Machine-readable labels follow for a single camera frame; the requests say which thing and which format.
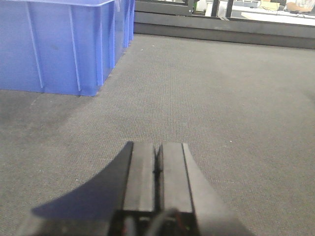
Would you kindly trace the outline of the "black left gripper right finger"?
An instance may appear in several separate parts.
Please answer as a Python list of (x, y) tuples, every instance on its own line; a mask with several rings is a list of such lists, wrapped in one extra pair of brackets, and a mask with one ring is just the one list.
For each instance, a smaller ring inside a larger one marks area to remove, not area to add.
[(187, 144), (163, 143), (158, 151), (160, 207), (175, 208), (175, 225), (187, 236), (234, 236), (236, 217), (210, 186)]

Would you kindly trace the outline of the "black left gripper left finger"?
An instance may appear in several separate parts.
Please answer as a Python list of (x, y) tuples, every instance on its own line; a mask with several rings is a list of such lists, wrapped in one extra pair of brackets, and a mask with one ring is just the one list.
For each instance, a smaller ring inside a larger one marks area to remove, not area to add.
[(93, 178), (32, 213), (44, 218), (111, 218), (121, 210), (153, 212), (154, 160), (152, 143), (127, 142)]

